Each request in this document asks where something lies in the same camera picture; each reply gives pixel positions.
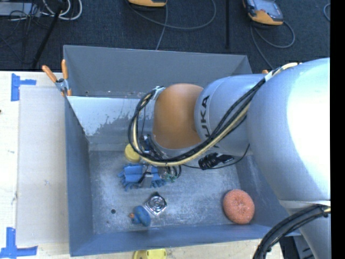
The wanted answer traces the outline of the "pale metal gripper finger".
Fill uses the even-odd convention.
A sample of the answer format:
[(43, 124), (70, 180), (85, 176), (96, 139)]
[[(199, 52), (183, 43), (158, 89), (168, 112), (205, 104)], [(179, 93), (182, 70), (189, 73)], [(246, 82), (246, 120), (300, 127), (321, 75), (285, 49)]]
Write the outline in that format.
[(142, 187), (143, 188), (150, 188), (151, 183), (153, 181), (153, 178), (154, 178), (154, 174), (152, 174), (150, 172), (145, 172), (143, 174)]

